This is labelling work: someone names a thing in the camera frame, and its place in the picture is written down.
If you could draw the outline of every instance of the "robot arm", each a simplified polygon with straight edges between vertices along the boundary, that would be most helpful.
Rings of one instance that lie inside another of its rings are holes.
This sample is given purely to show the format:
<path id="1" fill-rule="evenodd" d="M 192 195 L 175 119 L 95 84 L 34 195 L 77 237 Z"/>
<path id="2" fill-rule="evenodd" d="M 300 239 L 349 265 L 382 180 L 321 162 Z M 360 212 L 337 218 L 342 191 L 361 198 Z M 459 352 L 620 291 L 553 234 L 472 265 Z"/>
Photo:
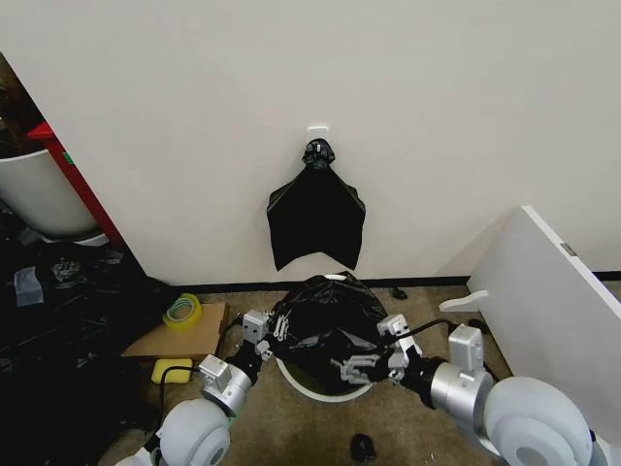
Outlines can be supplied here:
<path id="1" fill-rule="evenodd" d="M 447 413 L 471 444 L 510 466 L 611 465 L 594 442 L 582 413 L 563 392 L 542 381 L 511 377 L 494 384 L 483 364 L 479 329 L 460 325 L 449 336 L 450 362 L 423 357 L 403 316 L 377 326 L 391 343 L 387 367 L 344 362 L 342 377 L 361 383 L 364 375 L 415 391 L 431 409 Z"/>
<path id="2" fill-rule="evenodd" d="M 257 382 L 272 352 L 269 318 L 244 316 L 244 341 L 225 361 L 208 355 L 199 366 L 205 399 L 184 401 L 158 432 L 169 466 L 216 465 L 230 446 L 228 426 Z M 510 466 L 612 466 L 592 438 L 577 406 L 563 392 L 536 379 L 511 377 L 494 384 L 483 365 L 479 329 L 460 325 L 448 339 L 450 362 L 422 356 L 406 319 L 389 316 L 377 325 L 386 347 L 379 354 L 354 355 L 341 366 L 350 383 L 389 379 L 416 392 L 431 409 L 444 411 L 473 445 Z M 117 466 L 157 464 L 141 449 Z"/>
<path id="3" fill-rule="evenodd" d="M 154 466 L 162 457 L 167 466 L 217 465 L 231 444 L 230 422 L 239 416 L 262 362 L 272 355 L 265 340 L 268 321 L 263 313 L 245 314 L 238 352 L 226 360 L 210 354 L 199 365 L 204 399 L 176 405 L 157 432 L 159 448 L 146 445 L 116 466 Z"/>

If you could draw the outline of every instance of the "white planter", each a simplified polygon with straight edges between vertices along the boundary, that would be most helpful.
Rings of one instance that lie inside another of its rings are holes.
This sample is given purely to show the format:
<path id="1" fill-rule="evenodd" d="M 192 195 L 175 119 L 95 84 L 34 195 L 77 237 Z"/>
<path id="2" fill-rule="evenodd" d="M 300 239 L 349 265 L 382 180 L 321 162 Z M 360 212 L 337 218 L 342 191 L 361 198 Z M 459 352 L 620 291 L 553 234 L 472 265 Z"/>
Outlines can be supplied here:
<path id="1" fill-rule="evenodd" d="M 98 229 L 47 150 L 0 159 L 0 200 L 50 239 L 85 238 Z"/>

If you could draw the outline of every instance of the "white board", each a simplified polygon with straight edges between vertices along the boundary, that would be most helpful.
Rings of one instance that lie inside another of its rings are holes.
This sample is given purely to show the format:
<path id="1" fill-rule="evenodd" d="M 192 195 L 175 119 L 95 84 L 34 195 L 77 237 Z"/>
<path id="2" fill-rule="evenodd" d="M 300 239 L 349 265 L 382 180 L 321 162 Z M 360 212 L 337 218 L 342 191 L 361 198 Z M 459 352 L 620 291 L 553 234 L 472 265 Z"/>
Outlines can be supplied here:
<path id="1" fill-rule="evenodd" d="M 522 207 L 468 288 L 489 292 L 480 310 L 513 374 L 552 383 L 593 430 L 621 444 L 621 305 L 563 244 Z"/>

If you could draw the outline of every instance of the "cardboard box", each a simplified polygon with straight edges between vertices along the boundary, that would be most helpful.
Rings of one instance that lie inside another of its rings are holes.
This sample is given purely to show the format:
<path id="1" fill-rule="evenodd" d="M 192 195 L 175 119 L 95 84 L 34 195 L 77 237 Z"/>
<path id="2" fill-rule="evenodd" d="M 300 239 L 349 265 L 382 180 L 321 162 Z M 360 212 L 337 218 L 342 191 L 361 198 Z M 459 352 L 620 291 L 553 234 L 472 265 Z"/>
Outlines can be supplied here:
<path id="1" fill-rule="evenodd" d="M 203 314 L 192 327 L 175 330 L 162 323 L 132 343 L 122 355 L 144 359 L 191 357 L 199 360 L 213 354 L 228 321 L 228 309 L 226 303 L 202 306 Z"/>

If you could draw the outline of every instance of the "black baseboard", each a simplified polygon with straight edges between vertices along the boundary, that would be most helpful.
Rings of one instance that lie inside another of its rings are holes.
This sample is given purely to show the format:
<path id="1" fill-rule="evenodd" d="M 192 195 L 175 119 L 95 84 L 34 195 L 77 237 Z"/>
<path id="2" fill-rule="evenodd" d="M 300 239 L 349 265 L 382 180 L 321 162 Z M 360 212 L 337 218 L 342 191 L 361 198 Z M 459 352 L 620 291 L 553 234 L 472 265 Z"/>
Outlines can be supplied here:
<path id="1" fill-rule="evenodd" d="M 619 282 L 621 281 L 621 270 L 609 272 L 593 272 L 600 282 Z"/>
<path id="2" fill-rule="evenodd" d="M 363 280 L 369 288 L 391 288 L 393 286 L 454 286 L 464 285 L 469 277 L 423 277 L 404 279 L 374 279 Z M 216 283 L 216 284 L 191 284 L 175 286 L 185 293 L 235 293 L 240 291 L 289 291 L 298 286 L 300 282 L 255 282 L 255 283 Z"/>

